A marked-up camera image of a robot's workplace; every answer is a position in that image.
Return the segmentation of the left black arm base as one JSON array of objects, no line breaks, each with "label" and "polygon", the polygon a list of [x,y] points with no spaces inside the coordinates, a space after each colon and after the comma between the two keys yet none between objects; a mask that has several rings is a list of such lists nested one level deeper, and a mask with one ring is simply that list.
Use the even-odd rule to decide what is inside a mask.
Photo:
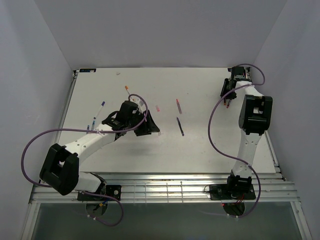
[{"label": "left black arm base", "polygon": [[[109,184],[101,184],[97,191],[94,194],[97,195],[106,195],[121,200],[122,186],[121,185],[109,185]],[[78,201],[106,201],[107,199],[104,197],[92,196],[88,194],[78,193],[77,194]]]}]

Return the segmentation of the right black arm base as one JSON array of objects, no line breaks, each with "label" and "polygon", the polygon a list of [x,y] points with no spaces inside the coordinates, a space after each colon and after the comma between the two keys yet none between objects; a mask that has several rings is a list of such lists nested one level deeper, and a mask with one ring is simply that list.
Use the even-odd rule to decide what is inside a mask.
[{"label": "right black arm base", "polygon": [[238,189],[228,189],[227,184],[208,184],[203,191],[209,194],[211,200],[255,200],[256,194],[251,185],[247,192]]}]

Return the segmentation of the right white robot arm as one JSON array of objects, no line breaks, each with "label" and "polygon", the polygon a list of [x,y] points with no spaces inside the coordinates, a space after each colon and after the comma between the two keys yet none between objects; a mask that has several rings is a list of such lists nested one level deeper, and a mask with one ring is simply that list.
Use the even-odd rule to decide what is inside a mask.
[{"label": "right white robot arm", "polygon": [[239,114],[238,126],[240,128],[240,146],[236,161],[230,176],[227,179],[226,194],[237,199],[242,194],[251,191],[252,170],[256,149],[262,135],[271,124],[273,98],[259,93],[252,84],[250,70],[243,64],[228,69],[230,77],[224,80],[220,96],[224,105],[230,106],[237,97],[235,89],[244,88],[244,98]]}]

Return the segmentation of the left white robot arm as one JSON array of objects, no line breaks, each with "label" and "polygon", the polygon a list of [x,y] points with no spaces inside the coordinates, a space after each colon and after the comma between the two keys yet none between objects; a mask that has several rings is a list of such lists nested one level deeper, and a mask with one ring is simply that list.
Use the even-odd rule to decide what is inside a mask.
[{"label": "left white robot arm", "polygon": [[80,171],[81,164],[104,146],[133,129],[137,137],[159,133],[149,111],[141,111],[129,100],[122,103],[91,133],[65,145],[53,144],[46,155],[39,177],[62,196],[72,191],[86,191],[95,200],[106,195],[106,182],[95,173]]}]

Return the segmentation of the purple highlighter pen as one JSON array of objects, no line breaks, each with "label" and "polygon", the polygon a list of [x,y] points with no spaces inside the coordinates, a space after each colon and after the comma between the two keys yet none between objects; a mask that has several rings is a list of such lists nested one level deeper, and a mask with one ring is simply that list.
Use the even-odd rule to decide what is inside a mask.
[{"label": "purple highlighter pen", "polygon": [[178,117],[176,117],[176,121],[177,121],[179,130],[180,130],[180,133],[181,133],[181,135],[184,137],[184,136],[185,136],[185,133],[184,133],[184,131],[183,131],[181,121],[180,121],[180,119],[179,119]]}]

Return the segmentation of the pink highlighter pen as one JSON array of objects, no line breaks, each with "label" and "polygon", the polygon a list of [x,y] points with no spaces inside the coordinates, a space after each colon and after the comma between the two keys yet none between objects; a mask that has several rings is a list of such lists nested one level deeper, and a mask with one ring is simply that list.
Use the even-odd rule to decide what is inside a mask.
[{"label": "pink highlighter pen", "polygon": [[182,108],[181,108],[180,102],[177,98],[176,98],[176,105],[177,105],[177,109],[178,109],[179,114],[182,115],[183,114]]}]

